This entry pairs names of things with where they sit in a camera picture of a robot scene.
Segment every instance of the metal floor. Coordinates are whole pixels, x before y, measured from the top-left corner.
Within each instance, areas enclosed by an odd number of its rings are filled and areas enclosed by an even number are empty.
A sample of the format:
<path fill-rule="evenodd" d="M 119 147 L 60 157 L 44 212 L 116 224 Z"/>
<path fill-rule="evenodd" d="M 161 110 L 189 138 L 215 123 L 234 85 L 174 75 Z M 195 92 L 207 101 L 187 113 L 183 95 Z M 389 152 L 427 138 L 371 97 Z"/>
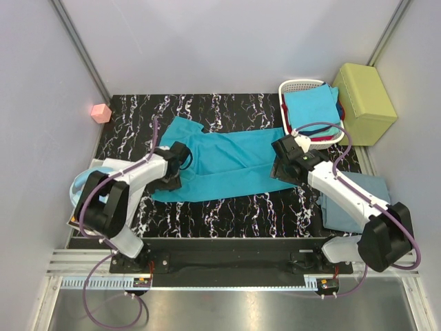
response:
<path fill-rule="evenodd" d="M 342 279 L 342 289 L 353 287 Z M 90 309 L 102 305 L 116 291 L 88 291 Z M 311 299 L 296 295 L 310 295 Z M 177 292 L 151 291 L 143 295 L 150 311 L 132 330 L 417 330 L 399 279 L 370 278 L 360 291 L 346 298 L 316 299 L 299 292 Z M 130 323 L 138 306 L 126 297 L 107 303 L 94 313 L 102 323 Z M 52 315 L 51 331 L 102 330 L 85 315 L 80 290 L 61 290 Z"/>

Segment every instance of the pink cube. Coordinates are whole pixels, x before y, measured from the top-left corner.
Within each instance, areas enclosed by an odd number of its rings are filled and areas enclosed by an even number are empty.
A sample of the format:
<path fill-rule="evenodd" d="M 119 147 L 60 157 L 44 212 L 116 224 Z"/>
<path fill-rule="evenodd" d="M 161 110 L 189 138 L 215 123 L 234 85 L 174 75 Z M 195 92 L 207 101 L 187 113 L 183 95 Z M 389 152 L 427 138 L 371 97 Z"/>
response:
<path fill-rule="evenodd" d="M 101 105 L 95 105 L 92 108 L 90 116 L 92 116 L 97 123 L 107 123 L 110 121 L 112 111 L 106 106 L 105 103 L 102 103 Z"/>

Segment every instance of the gray cloth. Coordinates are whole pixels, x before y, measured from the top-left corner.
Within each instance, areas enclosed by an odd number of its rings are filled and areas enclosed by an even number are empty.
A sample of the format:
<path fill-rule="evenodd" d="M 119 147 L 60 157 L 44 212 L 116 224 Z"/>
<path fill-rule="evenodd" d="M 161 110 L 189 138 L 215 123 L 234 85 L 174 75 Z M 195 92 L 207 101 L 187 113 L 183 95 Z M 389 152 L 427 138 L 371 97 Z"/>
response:
<path fill-rule="evenodd" d="M 382 199 L 388 203 L 391 202 L 386 182 L 382 177 L 369 176 L 367 174 L 358 174 L 355 172 L 342 172 L 349 179 L 364 188 L 373 196 Z M 323 226 L 326 229 L 339 230 L 345 232 L 361 233 L 362 228 L 352 219 L 340 206 L 333 200 L 324 195 L 321 196 L 321 207 L 323 213 Z"/>

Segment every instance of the yellow-green box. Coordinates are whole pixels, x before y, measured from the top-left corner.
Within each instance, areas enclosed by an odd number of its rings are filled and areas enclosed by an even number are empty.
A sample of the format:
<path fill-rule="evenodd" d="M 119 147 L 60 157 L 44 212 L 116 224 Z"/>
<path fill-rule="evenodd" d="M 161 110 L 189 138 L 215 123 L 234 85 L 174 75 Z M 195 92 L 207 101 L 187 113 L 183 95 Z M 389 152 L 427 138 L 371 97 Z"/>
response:
<path fill-rule="evenodd" d="M 397 120 L 392 102 L 374 67 L 346 63 L 332 86 L 346 112 L 343 123 L 355 146 L 372 146 Z M 347 145 L 346 137 L 340 145 Z"/>

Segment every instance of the blue-gray fabric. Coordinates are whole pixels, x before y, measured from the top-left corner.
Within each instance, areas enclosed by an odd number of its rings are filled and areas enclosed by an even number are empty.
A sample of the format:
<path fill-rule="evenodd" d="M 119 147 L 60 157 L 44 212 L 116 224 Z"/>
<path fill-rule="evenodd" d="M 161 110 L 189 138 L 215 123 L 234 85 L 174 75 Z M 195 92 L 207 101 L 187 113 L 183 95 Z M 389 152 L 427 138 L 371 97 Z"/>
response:
<path fill-rule="evenodd" d="M 358 174 L 356 172 L 342 172 L 361 188 L 388 203 L 391 202 L 386 182 L 382 177 Z M 361 233 L 362 228 L 349 216 L 337 203 L 321 193 L 321 207 L 323 213 L 323 226 L 326 229 L 345 232 Z"/>
<path fill-rule="evenodd" d="M 293 188 L 271 178 L 276 154 L 271 143 L 285 134 L 282 128 L 232 133 L 203 133 L 203 125 L 175 117 L 160 146 L 184 143 L 193 162 L 181 171 L 182 188 L 156 191 L 161 202 L 199 202 Z"/>

